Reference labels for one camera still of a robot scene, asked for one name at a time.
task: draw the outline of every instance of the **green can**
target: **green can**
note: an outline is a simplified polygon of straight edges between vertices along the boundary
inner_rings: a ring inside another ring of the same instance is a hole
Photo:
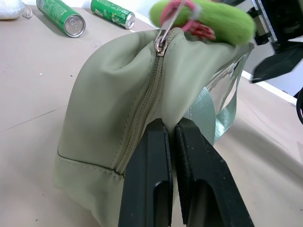
[[[60,0],[36,0],[38,9],[61,31],[72,38],[85,30],[83,17]]]
[[[110,1],[92,0],[90,9],[94,14],[125,29],[130,29],[134,26],[136,19],[134,13]]]

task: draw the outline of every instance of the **table surface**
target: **table surface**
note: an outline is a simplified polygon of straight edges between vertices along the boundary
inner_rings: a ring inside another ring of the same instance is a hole
[[[84,208],[52,184],[56,146],[73,83],[104,43],[153,29],[123,30],[76,9],[87,29],[66,37],[36,8],[0,22],[0,226],[97,227]],[[242,79],[233,126],[215,145],[226,160],[256,227],[301,227],[303,126],[295,107]],[[180,227],[178,201],[173,226]]]

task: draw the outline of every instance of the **bag seam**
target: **bag seam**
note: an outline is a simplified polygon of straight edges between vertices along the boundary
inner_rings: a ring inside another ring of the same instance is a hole
[[[113,178],[118,178],[119,180],[124,180],[124,178],[122,176],[117,176],[116,174],[113,174],[111,172],[108,172],[106,170],[103,170],[103,169],[99,169],[99,168],[96,168],[96,167],[93,167],[92,164],[87,164],[87,165],[81,165],[81,164],[76,164],[76,163],[72,163],[70,161],[67,161],[67,160],[63,160],[62,159],[63,157],[57,157],[57,160],[60,161],[60,162],[63,162],[65,164],[69,164],[69,165],[73,165],[73,166],[80,166],[82,168],[89,168],[89,169],[95,169],[95,170],[98,170],[102,173],[105,173]]]
[[[143,90],[143,88],[144,88],[144,86],[145,86],[145,84],[146,84],[148,78],[150,77],[151,68],[152,68],[152,53],[151,53],[151,62],[150,62],[150,68],[149,68],[148,76],[147,76],[147,78],[145,79],[145,82],[144,82],[144,84],[143,84],[143,86],[142,86],[142,89],[138,92],[138,94],[136,95],[136,98],[134,99],[134,101],[133,101],[133,103],[132,103],[132,107],[131,107],[131,109],[130,109],[130,111],[129,111],[129,114],[128,114],[128,117],[127,117],[127,120],[126,120],[126,123],[125,123],[125,126],[124,126],[123,135],[122,135],[122,139],[121,139],[119,148],[118,148],[117,152],[115,153],[115,156],[114,156],[114,158],[113,158],[113,160],[112,160],[112,162],[111,162],[111,164],[110,164],[110,168],[113,168],[113,164],[114,164],[114,161],[115,161],[115,159],[116,159],[116,156],[117,156],[117,154],[118,154],[119,151],[120,151],[120,148],[121,148],[121,145],[122,145],[122,143],[123,143],[123,139],[124,139],[124,136],[125,136],[125,133],[126,133],[127,123],[128,123],[128,121],[129,121],[131,112],[132,112],[132,110],[133,110],[134,103],[136,102],[136,100],[137,100],[137,98],[138,98],[140,92]]]

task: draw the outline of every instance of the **zipper slider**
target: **zipper slider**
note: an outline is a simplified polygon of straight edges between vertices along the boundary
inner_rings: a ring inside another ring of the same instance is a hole
[[[174,12],[172,12],[172,16],[166,20],[162,27],[160,28],[160,31],[156,37],[155,40],[155,50],[157,53],[157,56],[164,56],[165,51],[167,49],[167,41],[166,41],[166,37],[169,33],[169,30],[172,28],[174,22],[176,21],[181,9],[183,6],[185,6],[186,0],[181,0],[180,5],[178,6],[177,10],[176,8],[174,8]]]

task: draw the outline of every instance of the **pink ring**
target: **pink ring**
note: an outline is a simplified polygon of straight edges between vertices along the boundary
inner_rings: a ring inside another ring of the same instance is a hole
[[[163,10],[160,18],[161,26],[164,24],[166,20],[168,20],[168,16],[170,16],[173,12],[177,10],[177,7],[181,4],[181,0],[172,0]],[[185,6],[189,7],[191,11],[196,9],[196,5],[191,0],[186,0]],[[182,30],[186,32],[194,23],[194,20],[190,19],[186,22],[186,24],[182,27]]]

